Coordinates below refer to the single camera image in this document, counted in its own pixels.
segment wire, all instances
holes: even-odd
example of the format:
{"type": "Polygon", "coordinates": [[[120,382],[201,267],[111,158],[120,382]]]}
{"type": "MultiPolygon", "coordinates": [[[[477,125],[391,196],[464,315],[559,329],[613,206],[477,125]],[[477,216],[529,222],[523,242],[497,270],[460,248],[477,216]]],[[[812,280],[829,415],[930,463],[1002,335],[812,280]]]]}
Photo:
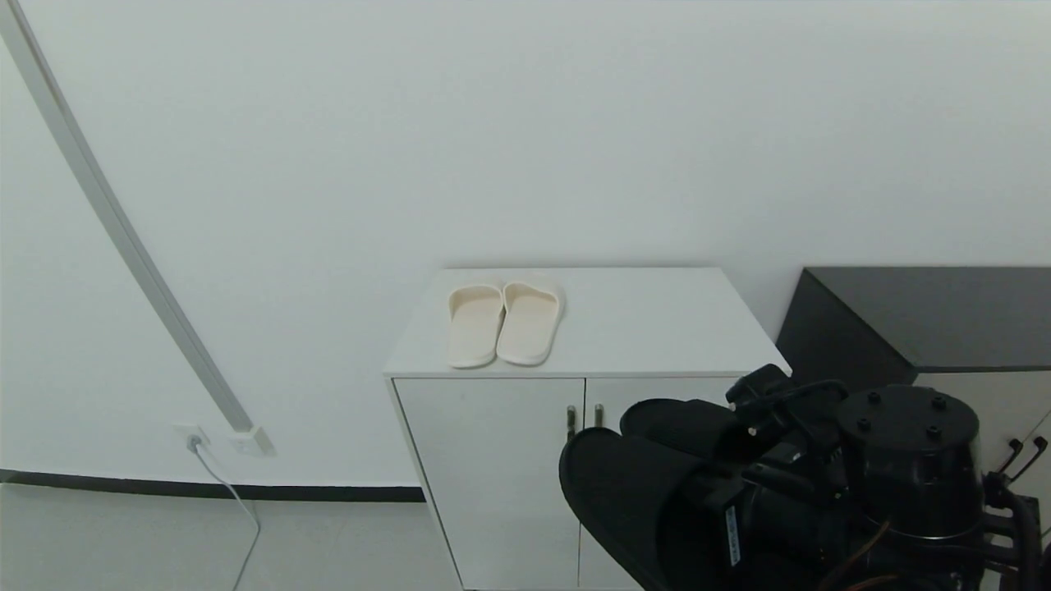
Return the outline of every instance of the wire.
{"type": "Polygon", "coordinates": [[[846,574],[848,570],[850,570],[850,567],[852,567],[853,564],[858,562],[858,558],[864,556],[866,553],[868,553],[869,550],[872,549],[873,546],[875,546],[875,543],[879,542],[881,537],[883,537],[883,534],[887,533],[888,529],[890,529],[890,519],[883,522],[883,525],[880,526],[880,529],[875,532],[875,535],[873,535],[868,542],[866,542],[864,546],[859,548],[857,552],[851,554],[849,558],[847,558],[840,566],[829,571],[829,573],[825,575],[825,578],[821,579],[821,584],[818,585],[818,591],[828,591],[829,589],[831,589],[832,585],[836,585],[836,582],[842,578],[843,575],[846,574]]]}
{"type": "Polygon", "coordinates": [[[884,583],[889,583],[898,578],[897,574],[885,574],[882,576],[873,576],[872,578],[862,580],[861,583],[856,583],[850,587],[847,587],[843,591],[861,591],[862,589],[868,589],[869,587],[875,587],[877,585],[883,585],[884,583]]]}
{"type": "Polygon", "coordinates": [[[241,585],[241,577],[245,575],[245,568],[248,567],[248,559],[252,557],[252,551],[255,550],[255,543],[260,541],[260,532],[263,531],[263,526],[260,525],[259,517],[255,516],[254,513],[248,510],[248,506],[245,505],[245,502],[241,500],[241,495],[238,494],[236,490],[234,490],[233,485],[219,477],[215,474],[215,472],[212,472],[211,468],[208,467],[208,463],[205,462],[204,457],[201,456],[201,450],[198,449],[198,447],[203,442],[201,441],[201,437],[197,435],[190,435],[189,439],[186,440],[186,447],[193,452],[193,455],[197,456],[198,462],[200,462],[201,465],[204,466],[205,470],[208,470],[208,473],[211,474],[211,477],[215,478],[219,482],[219,484],[225,486],[230,491],[230,494],[232,494],[233,497],[238,500],[238,503],[241,504],[241,508],[245,510],[245,513],[248,513],[248,518],[250,518],[252,523],[255,524],[255,536],[252,537],[252,545],[248,547],[248,553],[245,554],[245,559],[244,562],[241,563],[241,570],[238,571],[238,578],[236,580],[233,582],[233,589],[231,591],[238,591],[238,587],[241,585]]]}

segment black baseboard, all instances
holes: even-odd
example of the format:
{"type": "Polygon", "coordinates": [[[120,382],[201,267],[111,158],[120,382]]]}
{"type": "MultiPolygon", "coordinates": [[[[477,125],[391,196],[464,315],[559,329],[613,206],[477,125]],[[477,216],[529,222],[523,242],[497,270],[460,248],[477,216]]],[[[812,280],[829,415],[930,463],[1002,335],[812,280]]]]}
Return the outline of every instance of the black baseboard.
{"type": "MultiPolygon", "coordinates": [[[[220,484],[176,483],[166,481],[135,481],[99,478],[44,472],[0,470],[0,483],[28,486],[120,492],[157,496],[192,498],[230,498],[230,491],[220,484]]],[[[356,487],[356,486],[255,486],[238,485],[242,498],[252,501],[314,501],[329,503],[424,503],[419,487],[356,487]]]]}

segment cabinet door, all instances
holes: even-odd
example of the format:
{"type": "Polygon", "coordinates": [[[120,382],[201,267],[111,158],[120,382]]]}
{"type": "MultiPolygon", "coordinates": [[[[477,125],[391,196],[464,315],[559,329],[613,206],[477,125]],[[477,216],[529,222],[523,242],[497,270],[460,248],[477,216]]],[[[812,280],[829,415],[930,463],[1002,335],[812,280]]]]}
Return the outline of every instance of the cabinet door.
{"type": "MultiPolygon", "coordinates": [[[[1011,455],[1012,439],[1025,440],[1051,412],[1051,371],[924,373],[916,386],[928,386],[967,403],[978,415],[982,470],[998,469],[1011,455]]],[[[1023,454],[1015,469],[1025,465],[1023,454]]]]}
{"type": "MultiPolygon", "coordinates": [[[[584,424],[596,426],[596,416],[601,414],[601,426],[620,432],[620,416],[633,404],[646,399],[700,399],[725,406],[726,390],[735,382],[737,378],[588,380],[584,424]]],[[[580,588],[640,588],[583,527],[580,528],[580,588]]]]}
{"type": "Polygon", "coordinates": [[[394,381],[466,589],[571,589],[580,522],[558,483],[583,380],[394,381]]]}

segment slipper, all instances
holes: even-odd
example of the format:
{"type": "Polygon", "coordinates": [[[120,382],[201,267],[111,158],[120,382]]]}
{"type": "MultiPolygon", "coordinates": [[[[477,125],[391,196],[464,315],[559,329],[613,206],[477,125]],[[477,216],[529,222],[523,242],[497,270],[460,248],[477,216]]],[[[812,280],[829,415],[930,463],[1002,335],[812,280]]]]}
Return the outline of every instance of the slipper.
{"type": "Polygon", "coordinates": [[[503,282],[493,278],[458,287],[449,294],[449,365],[479,367],[496,358],[503,323],[503,282]]]}
{"type": "Polygon", "coordinates": [[[555,329],[565,307],[565,293],[552,279],[531,276],[503,286],[508,318],[496,354],[515,365],[540,365],[551,352],[555,329]]]}

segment black countertop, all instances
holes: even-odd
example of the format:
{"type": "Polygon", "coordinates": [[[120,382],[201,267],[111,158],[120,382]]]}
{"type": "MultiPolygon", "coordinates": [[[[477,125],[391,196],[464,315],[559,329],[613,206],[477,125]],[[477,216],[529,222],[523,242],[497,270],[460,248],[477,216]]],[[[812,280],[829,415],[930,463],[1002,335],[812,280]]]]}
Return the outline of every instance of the black countertop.
{"type": "Polygon", "coordinates": [[[1051,268],[808,267],[919,370],[1051,370],[1051,268]]]}

